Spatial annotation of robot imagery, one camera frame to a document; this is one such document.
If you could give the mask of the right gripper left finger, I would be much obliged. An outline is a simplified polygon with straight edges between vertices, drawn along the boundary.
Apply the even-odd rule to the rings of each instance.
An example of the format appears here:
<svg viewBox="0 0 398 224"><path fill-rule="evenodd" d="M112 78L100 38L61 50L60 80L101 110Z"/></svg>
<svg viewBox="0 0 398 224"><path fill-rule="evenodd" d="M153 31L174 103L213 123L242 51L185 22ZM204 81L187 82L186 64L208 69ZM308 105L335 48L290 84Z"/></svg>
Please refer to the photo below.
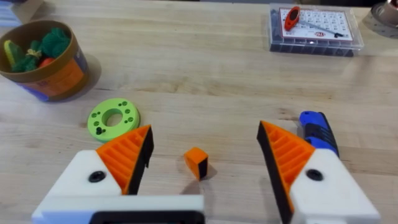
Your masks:
<svg viewBox="0 0 398 224"><path fill-rule="evenodd" d="M96 150L82 150L50 189L50 197L136 195L154 151L150 125L133 129Z"/></svg>

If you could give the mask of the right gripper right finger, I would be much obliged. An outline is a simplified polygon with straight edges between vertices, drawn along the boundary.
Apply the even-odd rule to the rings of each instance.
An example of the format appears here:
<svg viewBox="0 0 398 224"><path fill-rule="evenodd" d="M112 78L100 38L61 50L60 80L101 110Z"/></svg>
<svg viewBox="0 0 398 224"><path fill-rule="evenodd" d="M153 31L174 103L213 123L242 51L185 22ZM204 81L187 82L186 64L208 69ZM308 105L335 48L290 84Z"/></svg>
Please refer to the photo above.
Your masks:
<svg viewBox="0 0 398 224"><path fill-rule="evenodd" d="M381 215L340 158L267 121L257 141L283 224L371 224Z"/></svg>

